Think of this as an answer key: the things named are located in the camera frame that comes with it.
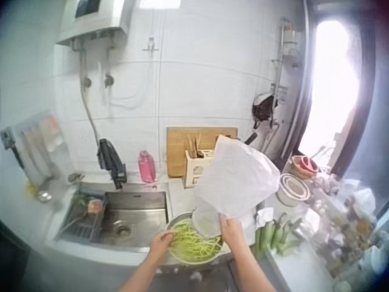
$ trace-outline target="countertop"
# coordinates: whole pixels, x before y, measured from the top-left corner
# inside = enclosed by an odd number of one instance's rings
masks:
[[[275,218],[278,218],[283,212],[292,217],[298,216],[306,209],[305,205],[287,207],[275,195],[266,200],[266,207],[274,207]],[[332,291],[332,277],[308,242],[302,243],[291,255],[282,257],[272,251],[267,252],[266,257],[273,269],[279,272],[279,276],[285,280],[290,291]]]
[[[86,181],[107,183],[108,176],[88,176]],[[141,183],[132,179],[131,183]],[[186,212],[192,211],[196,207],[193,189],[185,189],[181,179],[170,179],[167,176],[160,176],[155,183],[158,188],[166,188],[168,191],[167,200],[171,204],[169,220]],[[92,262],[105,263],[117,266],[138,266],[146,257],[148,248],[139,252],[129,252],[126,250],[108,249],[96,245],[82,245],[78,243],[67,242],[65,240],[55,240],[60,226],[66,216],[67,208],[70,206],[72,196],[76,191],[75,187],[70,187],[61,199],[61,208],[54,213],[51,224],[46,232],[44,245],[72,257],[78,257]],[[282,212],[295,214],[298,207],[290,208],[281,204],[275,195],[266,200],[266,206],[275,208],[275,218],[278,218]],[[255,222],[252,220],[244,229],[246,243],[252,245],[255,242]],[[221,254],[229,254],[230,250],[224,245]],[[325,270],[322,262],[317,257],[309,244],[301,246],[300,250],[292,255],[281,257],[275,253],[266,254],[277,276],[285,283],[286,290],[289,291],[332,291],[332,278]],[[167,253],[163,265],[177,265],[177,261]]]

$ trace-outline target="bowl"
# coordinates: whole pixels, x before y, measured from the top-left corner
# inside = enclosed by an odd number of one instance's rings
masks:
[[[176,223],[182,221],[182,220],[185,220],[185,219],[192,219],[192,212],[188,212],[188,213],[184,213],[184,214],[181,214],[179,216],[177,216],[176,218],[172,219],[169,223],[168,223],[168,226],[167,226],[167,230],[171,229]],[[222,246],[223,245],[223,240],[220,239],[220,245]],[[172,248],[169,248],[169,253],[176,259],[178,260],[179,262],[181,263],[184,263],[186,265],[203,265],[203,264],[206,264],[206,263],[210,263],[212,262],[214,259],[216,259],[217,257],[220,256],[220,251],[215,254],[213,257],[207,259],[207,260],[204,260],[204,261],[201,261],[201,262],[189,262],[187,260],[184,260],[180,257],[178,257],[174,252],[173,252],[173,249]]]
[[[310,170],[304,169],[301,167],[300,163],[303,156],[293,156],[292,157],[292,166],[291,173],[297,176],[300,179],[309,179],[312,178],[317,172],[312,172]]]
[[[294,175],[281,175],[280,187],[276,192],[277,198],[288,207],[295,207],[310,196],[308,186]]]

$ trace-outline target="white bowl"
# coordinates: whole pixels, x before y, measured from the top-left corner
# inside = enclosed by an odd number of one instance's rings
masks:
[[[295,207],[310,196],[308,186],[294,175],[281,175],[277,198],[286,206]]]

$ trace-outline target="sink drain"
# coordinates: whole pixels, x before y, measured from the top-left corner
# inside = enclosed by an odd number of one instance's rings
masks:
[[[131,235],[131,227],[127,222],[116,221],[114,223],[114,234],[117,237],[129,237]]]

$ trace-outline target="bottle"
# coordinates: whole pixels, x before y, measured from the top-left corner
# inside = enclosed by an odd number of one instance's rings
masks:
[[[139,153],[138,165],[142,181],[153,183],[156,179],[156,166],[154,158],[146,150]]]

